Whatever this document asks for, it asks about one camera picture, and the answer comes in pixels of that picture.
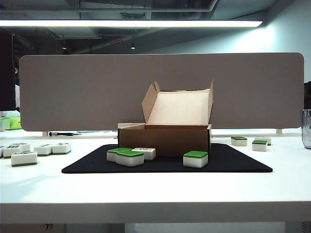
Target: white desk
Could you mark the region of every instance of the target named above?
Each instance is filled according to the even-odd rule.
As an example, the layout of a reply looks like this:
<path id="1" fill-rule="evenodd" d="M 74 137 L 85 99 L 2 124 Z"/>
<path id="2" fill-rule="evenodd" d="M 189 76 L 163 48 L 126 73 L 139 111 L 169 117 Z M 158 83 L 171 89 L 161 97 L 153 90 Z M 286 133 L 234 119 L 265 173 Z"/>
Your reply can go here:
<path id="1" fill-rule="evenodd" d="M 0 159 L 1 223 L 143 223 L 311 220 L 311 150 L 301 137 L 274 137 L 268 152 L 235 147 L 271 173 L 63 174 L 61 169 L 113 138 L 0 133 L 1 145 L 71 142 L 67 155 L 35 166 Z M 229 137 L 213 143 L 230 143 Z"/>

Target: cardboard box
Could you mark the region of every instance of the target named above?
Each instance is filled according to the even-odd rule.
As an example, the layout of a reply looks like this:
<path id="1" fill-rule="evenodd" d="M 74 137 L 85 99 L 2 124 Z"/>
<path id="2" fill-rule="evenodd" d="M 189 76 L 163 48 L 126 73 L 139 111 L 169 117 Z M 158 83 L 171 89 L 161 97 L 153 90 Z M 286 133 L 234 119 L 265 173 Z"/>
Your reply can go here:
<path id="1" fill-rule="evenodd" d="M 150 85 L 142 102 L 145 124 L 119 129 L 119 146 L 155 148 L 157 156 L 210 152 L 213 83 L 203 90 L 160 90 Z"/>

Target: gray desk divider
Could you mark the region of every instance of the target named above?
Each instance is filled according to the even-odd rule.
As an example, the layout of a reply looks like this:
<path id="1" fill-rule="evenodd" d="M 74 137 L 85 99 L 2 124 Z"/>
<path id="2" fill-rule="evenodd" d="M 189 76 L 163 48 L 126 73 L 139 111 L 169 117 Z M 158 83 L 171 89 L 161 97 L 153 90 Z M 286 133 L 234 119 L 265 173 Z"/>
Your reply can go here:
<path id="1" fill-rule="evenodd" d="M 215 129 L 297 128 L 303 109 L 299 53 L 33 55 L 20 60 L 27 131 L 116 129 L 143 122 L 149 85 L 209 88 Z"/>

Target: fluorescent light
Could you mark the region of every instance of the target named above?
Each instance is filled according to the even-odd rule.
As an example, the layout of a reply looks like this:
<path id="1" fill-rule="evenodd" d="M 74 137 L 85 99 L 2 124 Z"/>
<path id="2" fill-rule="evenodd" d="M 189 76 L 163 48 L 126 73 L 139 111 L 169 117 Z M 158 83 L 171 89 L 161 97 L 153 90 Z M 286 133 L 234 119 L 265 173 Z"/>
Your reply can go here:
<path id="1" fill-rule="evenodd" d="M 184 28 L 258 27 L 262 21 L 134 21 L 134 20 L 0 20 L 3 27 Z"/>

